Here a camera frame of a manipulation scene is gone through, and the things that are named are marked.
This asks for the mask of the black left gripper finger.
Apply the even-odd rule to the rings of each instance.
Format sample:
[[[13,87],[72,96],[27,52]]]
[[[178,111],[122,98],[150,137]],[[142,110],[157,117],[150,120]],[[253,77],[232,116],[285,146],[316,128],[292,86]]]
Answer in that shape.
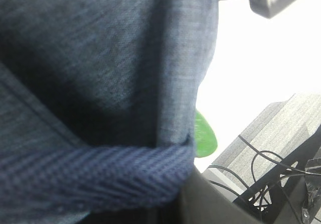
[[[224,197],[194,168],[178,197],[178,223],[251,224],[259,221]]]

